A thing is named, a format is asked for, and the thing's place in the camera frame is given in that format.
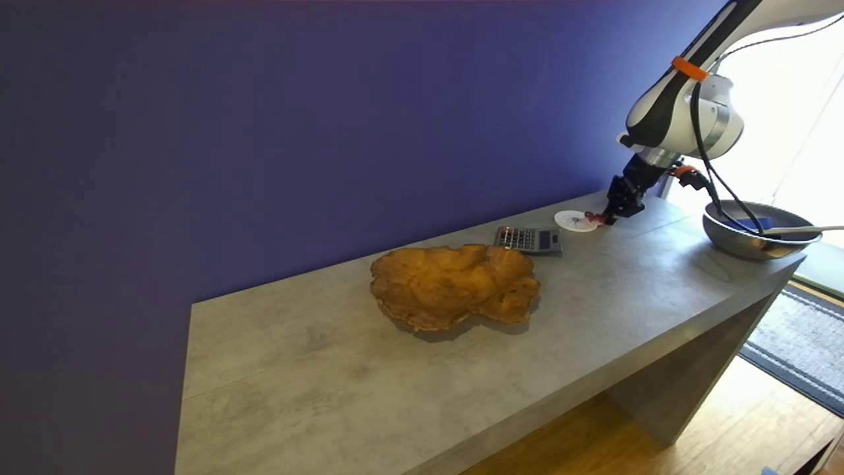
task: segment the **wooden floor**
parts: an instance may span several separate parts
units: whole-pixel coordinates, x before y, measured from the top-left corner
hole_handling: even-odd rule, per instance
[[[669,447],[598,396],[468,475],[788,475],[842,430],[840,416],[735,359]],[[844,475],[842,440],[824,475]]]

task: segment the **purple wall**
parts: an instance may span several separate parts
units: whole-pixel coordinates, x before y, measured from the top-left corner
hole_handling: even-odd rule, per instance
[[[191,300],[607,188],[714,8],[0,9],[0,471],[171,471]]]

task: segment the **gray counter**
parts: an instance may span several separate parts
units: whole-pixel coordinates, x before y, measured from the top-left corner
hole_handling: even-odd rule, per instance
[[[586,194],[412,246],[490,243],[499,223],[602,206]],[[196,302],[179,475],[458,471],[603,389],[673,444],[801,261],[717,252],[698,214],[655,199],[534,259],[528,330],[421,341],[377,312],[374,259]]]

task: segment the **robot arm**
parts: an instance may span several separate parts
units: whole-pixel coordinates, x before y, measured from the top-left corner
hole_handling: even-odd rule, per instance
[[[708,152],[717,159],[739,141],[743,122],[731,107],[731,81],[709,74],[733,41],[763,28],[820,21],[842,9],[844,0],[729,0],[676,57],[673,67],[631,107],[622,145],[632,147],[632,159],[622,176],[613,180],[603,221],[613,223],[614,215],[640,210],[643,193],[680,155]]]

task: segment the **silver bowl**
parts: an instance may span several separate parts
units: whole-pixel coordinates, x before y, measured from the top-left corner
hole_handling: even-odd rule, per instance
[[[747,199],[743,206],[758,215],[763,230],[764,226],[813,226],[813,221],[776,206],[747,202]],[[749,230],[754,230],[752,219],[735,199],[721,199],[721,210],[747,223]],[[729,223],[729,219],[721,210],[714,202],[705,207],[705,230],[714,248],[739,259],[752,259],[752,261],[782,259],[808,248],[813,240],[820,236],[820,231],[797,231],[797,235],[747,231],[747,230],[739,230],[735,223]]]

